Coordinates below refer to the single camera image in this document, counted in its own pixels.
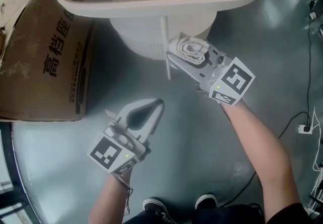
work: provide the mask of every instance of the folded towel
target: folded towel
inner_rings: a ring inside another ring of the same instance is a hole
[[[169,52],[195,65],[204,60],[209,44],[199,38],[180,33],[170,40]]]

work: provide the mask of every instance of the floor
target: floor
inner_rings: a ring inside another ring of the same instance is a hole
[[[306,110],[308,83],[307,0],[256,0],[219,12],[209,41],[230,57],[237,56],[256,75],[245,95],[254,113],[279,135],[289,119]],[[107,174],[86,156],[97,131],[138,99],[159,97],[166,105],[151,137],[152,153],[133,171],[132,217],[142,201],[158,197],[174,215],[187,214],[197,197],[216,194],[219,203],[233,198],[253,173],[237,136],[213,100],[200,96],[181,72],[168,81],[165,63],[129,51],[107,22],[99,24],[90,77],[87,116],[74,123],[14,123],[18,166],[32,204],[44,224],[87,223],[89,211]],[[312,39],[310,105],[323,117],[323,40]],[[316,178],[311,170],[318,130],[297,134],[304,116],[282,137],[291,156],[302,202]],[[235,203],[262,204],[254,179]]]

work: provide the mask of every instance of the shoe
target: shoe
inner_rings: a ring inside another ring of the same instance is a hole
[[[148,212],[152,212],[156,216],[160,217],[165,223],[177,224],[169,215],[166,206],[157,199],[146,199],[142,203],[143,209]]]
[[[198,209],[198,208],[214,209],[216,207],[217,207],[217,199],[212,194],[203,194],[197,199],[195,203],[195,209]]]

